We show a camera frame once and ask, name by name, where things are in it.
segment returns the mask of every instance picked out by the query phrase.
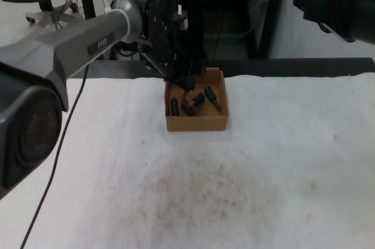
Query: open cardboard box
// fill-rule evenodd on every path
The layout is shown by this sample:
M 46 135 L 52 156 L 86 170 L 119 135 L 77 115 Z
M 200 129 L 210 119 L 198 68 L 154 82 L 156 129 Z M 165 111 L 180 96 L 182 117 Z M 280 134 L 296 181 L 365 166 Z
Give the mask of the open cardboard box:
M 215 106 L 205 96 L 204 103 L 195 108 L 196 116 L 188 116 L 181 108 L 185 100 L 184 90 L 171 83 L 166 83 L 164 92 L 166 126 L 168 131 L 219 131 L 225 130 L 228 119 L 228 100 L 223 72 L 215 67 L 208 68 L 204 79 L 198 78 L 195 90 L 190 91 L 186 100 L 191 102 L 199 93 L 204 94 L 204 88 L 210 86 L 221 106 L 217 111 Z M 171 99 L 178 100 L 180 116 L 172 116 Z

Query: white cloth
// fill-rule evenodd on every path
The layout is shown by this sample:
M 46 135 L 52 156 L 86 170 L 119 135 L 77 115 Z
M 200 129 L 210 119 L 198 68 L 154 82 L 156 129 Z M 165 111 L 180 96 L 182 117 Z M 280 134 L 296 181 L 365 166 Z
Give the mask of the white cloth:
M 171 133 L 162 80 L 87 80 L 26 248 L 374 248 L 375 75 L 226 85 L 226 131 Z M 0 248 L 53 160 L 0 201 Z

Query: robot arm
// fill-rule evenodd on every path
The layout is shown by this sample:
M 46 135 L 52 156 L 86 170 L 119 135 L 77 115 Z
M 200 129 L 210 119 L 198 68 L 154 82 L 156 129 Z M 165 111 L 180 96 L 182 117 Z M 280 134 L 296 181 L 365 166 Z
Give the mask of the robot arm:
M 66 80 L 115 43 L 138 49 L 166 81 L 185 90 L 195 77 L 177 43 L 177 0 L 114 0 L 102 16 L 0 48 L 0 199 L 53 150 L 69 104 Z
M 325 33 L 375 44 L 375 0 L 294 0 L 294 5 Z

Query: black cylindrical object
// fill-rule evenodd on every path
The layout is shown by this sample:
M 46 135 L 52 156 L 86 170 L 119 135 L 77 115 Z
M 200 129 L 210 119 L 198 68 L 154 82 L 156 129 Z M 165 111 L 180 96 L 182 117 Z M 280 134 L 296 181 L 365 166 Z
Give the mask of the black cylindrical object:
M 186 112 L 188 116 L 195 116 L 195 110 L 194 108 L 190 107 L 187 101 L 184 101 L 181 104 L 181 108 Z
M 204 92 L 206 93 L 207 98 L 209 98 L 209 100 L 211 101 L 211 103 L 213 103 L 213 105 L 216 107 L 216 109 L 217 109 L 218 111 L 221 111 L 221 106 L 220 106 L 220 104 L 217 102 L 217 100 L 216 100 L 216 95 L 215 95 L 215 93 L 212 91 L 211 87 L 210 87 L 210 86 L 207 86 L 206 88 L 204 88 Z
M 180 116 L 180 111 L 178 108 L 178 100 L 176 98 L 171 99 L 171 110 L 172 110 L 172 116 Z
M 200 106 L 203 103 L 204 103 L 204 94 L 203 93 L 199 93 L 198 95 L 196 95 L 194 97 L 194 99 L 189 104 L 189 106 L 190 107 L 198 107 L 198 106 Z

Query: chair base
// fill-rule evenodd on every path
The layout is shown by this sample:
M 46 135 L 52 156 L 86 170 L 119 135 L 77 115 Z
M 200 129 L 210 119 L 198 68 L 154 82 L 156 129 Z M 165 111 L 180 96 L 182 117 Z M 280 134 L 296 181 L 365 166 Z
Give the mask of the chair base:
M 52 11 L 41 11 L 36 13 L 25 13 L 26 19 L 30 23 L 36 23 L 34 29 L 24 39 L 31 39 L 40 35 L 43 29 L 47 25 L 55 26 L 58 31 L 59 22 L 77 23 L 83 21 L 83 18 L 77 18 L 73 15 L 65 13 L 68 9 L 72 9 L 73 12 L 78 12 L 77 5 L 72 0 L 68 0 L 66 4 L 53 8 Z

